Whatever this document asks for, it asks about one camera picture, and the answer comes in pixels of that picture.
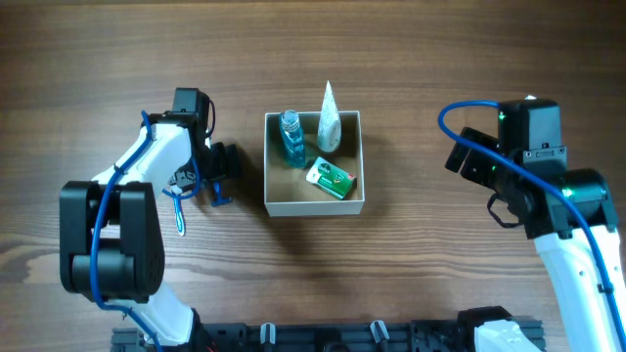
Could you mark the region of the blue disposable razor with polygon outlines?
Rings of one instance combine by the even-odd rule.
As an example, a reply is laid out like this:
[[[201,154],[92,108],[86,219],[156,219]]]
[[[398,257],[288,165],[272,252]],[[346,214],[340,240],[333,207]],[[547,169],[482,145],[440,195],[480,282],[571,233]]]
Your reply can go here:
[[[211,184],[211,189],[213,191],[213,199],[210,204],[212,207],[222,206],[233,201],[231,197],[226,197],[224,195],[224,188],[221,182],[213,182]]]

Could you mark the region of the green soap box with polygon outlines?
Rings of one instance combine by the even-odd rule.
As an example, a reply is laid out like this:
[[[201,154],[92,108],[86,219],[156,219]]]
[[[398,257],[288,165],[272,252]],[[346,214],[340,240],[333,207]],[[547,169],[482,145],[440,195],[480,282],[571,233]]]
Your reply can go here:
[[[328,195],[343,200],[355,186],[356,177],[318,156],[305,180]]]

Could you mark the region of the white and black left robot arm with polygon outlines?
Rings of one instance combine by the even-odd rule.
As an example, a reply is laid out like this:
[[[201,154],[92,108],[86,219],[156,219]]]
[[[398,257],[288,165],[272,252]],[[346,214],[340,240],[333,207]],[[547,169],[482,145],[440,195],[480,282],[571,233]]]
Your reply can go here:
[[[197,88],[178,88],[171,110],[143,113],[136,142],[90,181],[60,193],[63,287],[133,321],[112,332],[113,351],[215,351],[198,312],[164,282],[157,198],[174,202],[180,234],[184,199],[202,190],[213,206],[229,203],[225,180],[241,176],[236,146],[211,143],[215,105]]]

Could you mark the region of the blue mouthwash bottle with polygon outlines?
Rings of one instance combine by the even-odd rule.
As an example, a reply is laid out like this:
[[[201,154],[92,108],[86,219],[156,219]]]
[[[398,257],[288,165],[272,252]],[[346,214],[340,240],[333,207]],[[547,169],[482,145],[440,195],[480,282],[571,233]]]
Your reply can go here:
[[[292,167],[303,168],[306,164],[304,132],[299,114],[295,110],[285,110],[280,114],[280,132],[286,161]]]

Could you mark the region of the blue and white toothbrush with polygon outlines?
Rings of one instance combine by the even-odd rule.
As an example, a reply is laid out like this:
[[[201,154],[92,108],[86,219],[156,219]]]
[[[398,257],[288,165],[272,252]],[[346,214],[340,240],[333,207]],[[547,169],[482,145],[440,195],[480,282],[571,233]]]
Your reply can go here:
[[[179,198],[174,198],[173,203],[177,232],[181,237],[184,237],[186,235],[187,228],[182,208],[182,200]]]

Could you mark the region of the white lotion tube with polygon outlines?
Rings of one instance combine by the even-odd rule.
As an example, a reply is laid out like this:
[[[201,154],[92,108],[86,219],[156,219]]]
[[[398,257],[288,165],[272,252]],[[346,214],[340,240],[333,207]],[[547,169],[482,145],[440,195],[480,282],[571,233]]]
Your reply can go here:
[[[338,148],[340,139],[340,116],[331,82],[328,81],[320,111],[317,144],[322,152],[329,154]]]

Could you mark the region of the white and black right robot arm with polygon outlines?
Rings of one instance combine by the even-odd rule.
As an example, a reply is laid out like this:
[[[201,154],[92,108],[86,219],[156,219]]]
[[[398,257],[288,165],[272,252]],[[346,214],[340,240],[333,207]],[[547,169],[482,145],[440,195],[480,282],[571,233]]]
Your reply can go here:
[[[452,110],[497,112],[498,134],[453,132]],[[625,283],[618,216],[603,175],[569,169],[560,108],[550,99],[453,103],[437,117],[455,143],[446,168],[492,190],[533,241],[555,292],[565,334],[576,351],[625,348]]]

